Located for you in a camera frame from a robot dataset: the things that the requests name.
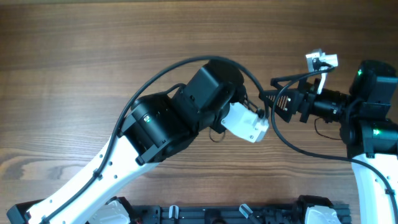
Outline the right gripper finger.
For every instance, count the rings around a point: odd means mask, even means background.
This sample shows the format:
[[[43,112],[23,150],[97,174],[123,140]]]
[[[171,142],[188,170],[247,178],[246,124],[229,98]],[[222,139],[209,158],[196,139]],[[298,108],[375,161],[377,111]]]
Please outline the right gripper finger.
[[[279,82],[287,82],[287,81],[298,81],[298,90],[306,90],[311,88],[311,84],[307,81],[307,78],[303,78],[299,80],[300,77],[307,75],[306,73],[298,74],[298,75],[290,75],[285,77],[277,77],[271,79],[271,86],[275,87],[278,90],[282,89],[282,85]]]
[[[268,105],[273,108],[276,101],[275,113],[279,115],[286,123],[289,123],[292,116],[299,110],[299,106],[303,101],[303,93],[296,89],[286,90],[276,100],[278,90],[268,90],[263,94],[259,94],[261,100],[266,100]]]

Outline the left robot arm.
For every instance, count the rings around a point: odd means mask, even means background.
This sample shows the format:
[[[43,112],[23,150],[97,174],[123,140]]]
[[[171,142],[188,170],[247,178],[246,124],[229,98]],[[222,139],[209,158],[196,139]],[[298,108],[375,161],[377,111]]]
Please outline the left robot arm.
[[[203,129],[224,132],[224,118],[242,103],[250,72],[227,58],[203,60],[186,84],[151,95],[137,91],[104,148],[50,197],[11,207],[9,221],[86,223],[121,188],[186,149]]]

